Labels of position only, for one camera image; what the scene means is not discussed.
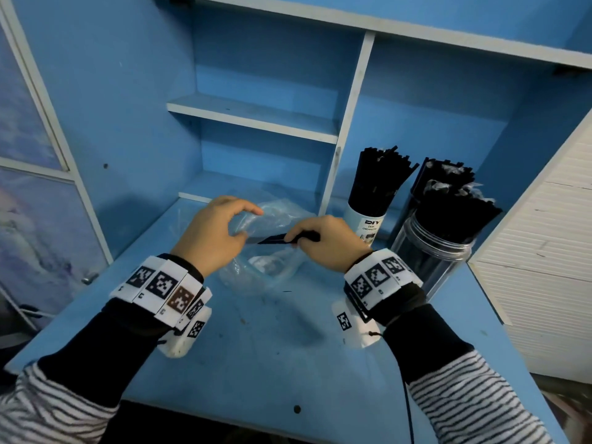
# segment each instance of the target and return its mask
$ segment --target transparent container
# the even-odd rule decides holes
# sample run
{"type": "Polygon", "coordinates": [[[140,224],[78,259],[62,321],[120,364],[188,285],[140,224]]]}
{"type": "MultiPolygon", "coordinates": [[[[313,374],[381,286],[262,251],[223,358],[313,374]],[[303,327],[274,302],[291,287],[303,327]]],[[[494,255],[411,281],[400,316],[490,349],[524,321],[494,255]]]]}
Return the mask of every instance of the transparent container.
{"type": "Polygon", "coordinates": [[[438,238],[425,230],[413,214],[403,224],[391,250],[423,281],[422,288],[430,300],[452,272],[468,260],[474,243],[461,245],[438,238]]]}

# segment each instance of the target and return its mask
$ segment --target person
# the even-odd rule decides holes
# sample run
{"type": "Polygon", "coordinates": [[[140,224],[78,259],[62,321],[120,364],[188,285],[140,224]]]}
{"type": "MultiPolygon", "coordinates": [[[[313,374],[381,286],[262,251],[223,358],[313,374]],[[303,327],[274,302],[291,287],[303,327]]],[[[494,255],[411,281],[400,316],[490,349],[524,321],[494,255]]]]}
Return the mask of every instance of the person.
{"type": "MultiPolygon", "coordinates": [[[[243,199],[212,200],[171,252],[159,257],[186,268],[203,282],[245,245],[245,232],[228,234],[228,222],[243,211],[263,214],[243,199]]],[[[317,231],[320,241],[300,238],[298,246],[325,268],[347,273],[372,258],[372,250],[340,218],[303,220],[285,240],[305,230],[317,231]]],[[[426,304],[417,285],[405,286],[409,289],[395,292],[369,311],[387,326],[384,340],[438,440],[551,443],[541,421],[523,407],[506,380],[426,304]]],[[[0,442],[98,442],[117,412],[123,391],[169,330],[142,307],[111,298],[63,349],[25,367],[15,389],[0,398],[0,442]]]]}

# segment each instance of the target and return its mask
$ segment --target jar neck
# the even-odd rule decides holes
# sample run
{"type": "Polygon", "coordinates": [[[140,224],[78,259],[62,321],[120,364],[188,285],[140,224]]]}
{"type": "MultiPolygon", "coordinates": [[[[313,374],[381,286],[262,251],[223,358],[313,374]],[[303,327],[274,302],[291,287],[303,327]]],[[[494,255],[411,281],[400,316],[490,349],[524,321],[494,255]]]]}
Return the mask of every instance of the jar neck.
{"type": "Polygon", "coordinates": [[[442,260],[462,261],[467,260],[471,255],[472,246],[475,243],[461,244],[443,240],[419,224],[415,213],[405,221],[403,225],[405,233],[416,246],[425,252],[434,255],[442,260]]]}

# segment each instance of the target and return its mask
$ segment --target white ribbed surface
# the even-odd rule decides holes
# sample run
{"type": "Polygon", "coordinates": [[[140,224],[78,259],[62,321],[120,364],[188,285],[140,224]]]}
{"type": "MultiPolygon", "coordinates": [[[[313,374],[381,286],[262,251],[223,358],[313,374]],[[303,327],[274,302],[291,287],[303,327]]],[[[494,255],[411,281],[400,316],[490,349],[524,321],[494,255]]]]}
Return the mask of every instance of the white ribbed surface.
{"type": "Polygon", "coordinates": [[[529,370],[592,383],[592,126],[564,147],[471,262],[529,370]]]}

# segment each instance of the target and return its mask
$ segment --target hand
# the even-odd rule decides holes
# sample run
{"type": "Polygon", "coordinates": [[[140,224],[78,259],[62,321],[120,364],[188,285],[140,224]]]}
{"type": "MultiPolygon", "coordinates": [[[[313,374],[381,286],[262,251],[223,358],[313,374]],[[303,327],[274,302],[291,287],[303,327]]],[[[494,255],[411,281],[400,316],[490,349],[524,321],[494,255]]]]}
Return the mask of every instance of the hand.
{"type": "Polygon", "coordinates": [[[290,242],[303,230],[314,230],[321,235],[321,241],[315,242],[307,238],[300,238],[300,248],[318,264],[325,268],[347,272],[365,254],[372,252],[341,218],[331,215],[307,218],[295,225],[284,238],[290,242]]]}
{"type": "Polygon", "coordinates": [[[219,196],[197,212],[185,233],[171,250],[195,266],[203,277],[227,265],[241,252],[247,232],[231,237],[228,223],[241,212],[263,215],[256,204],[235,196],[219,196]]]}

